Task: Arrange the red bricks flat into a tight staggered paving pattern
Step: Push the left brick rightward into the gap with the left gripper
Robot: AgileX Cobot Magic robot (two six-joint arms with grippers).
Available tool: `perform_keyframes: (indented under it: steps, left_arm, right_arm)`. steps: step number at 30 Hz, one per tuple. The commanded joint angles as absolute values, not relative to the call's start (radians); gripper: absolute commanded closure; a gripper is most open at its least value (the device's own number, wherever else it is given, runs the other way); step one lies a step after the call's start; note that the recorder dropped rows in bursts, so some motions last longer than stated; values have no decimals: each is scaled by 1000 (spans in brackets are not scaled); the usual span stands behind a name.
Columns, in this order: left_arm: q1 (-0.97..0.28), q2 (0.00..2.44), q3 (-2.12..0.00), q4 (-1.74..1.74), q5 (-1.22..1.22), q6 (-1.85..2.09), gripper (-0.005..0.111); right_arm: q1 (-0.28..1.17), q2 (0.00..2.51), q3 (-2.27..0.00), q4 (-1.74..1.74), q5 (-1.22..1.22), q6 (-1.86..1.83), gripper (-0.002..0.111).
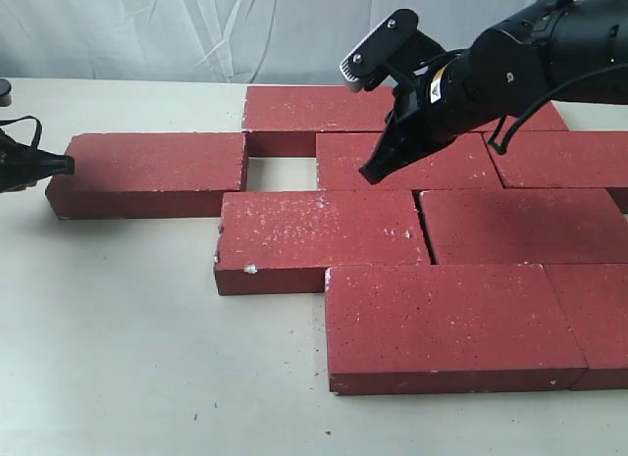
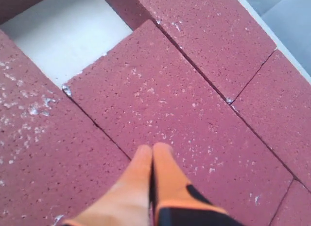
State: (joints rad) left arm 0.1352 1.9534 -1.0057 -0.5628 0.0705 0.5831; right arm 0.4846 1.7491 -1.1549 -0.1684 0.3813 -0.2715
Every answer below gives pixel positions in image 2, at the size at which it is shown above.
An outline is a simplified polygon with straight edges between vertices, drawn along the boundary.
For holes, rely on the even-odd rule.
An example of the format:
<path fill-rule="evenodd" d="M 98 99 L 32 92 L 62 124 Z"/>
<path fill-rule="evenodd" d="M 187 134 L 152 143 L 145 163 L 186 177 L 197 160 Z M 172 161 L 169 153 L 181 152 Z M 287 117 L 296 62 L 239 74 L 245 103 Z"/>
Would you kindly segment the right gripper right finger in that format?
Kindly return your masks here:
<path fill-rule="evenodd" d="M 153 146 L 152 204 L 156 226 L 239 226 L 241 223 L 206 199 L 186 177 L 170 145 Z"/>

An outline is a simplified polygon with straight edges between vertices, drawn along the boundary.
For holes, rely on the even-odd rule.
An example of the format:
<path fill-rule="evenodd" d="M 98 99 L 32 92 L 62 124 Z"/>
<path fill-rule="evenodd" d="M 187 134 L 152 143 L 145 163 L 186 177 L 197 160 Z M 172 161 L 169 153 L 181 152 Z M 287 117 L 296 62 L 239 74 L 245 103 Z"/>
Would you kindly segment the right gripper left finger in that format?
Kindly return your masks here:
<path fill-rule="evenodd" d="M 117 182 L 98 201 L 64 226 L 147 226 L 152 149 L 138 147 Z"/>

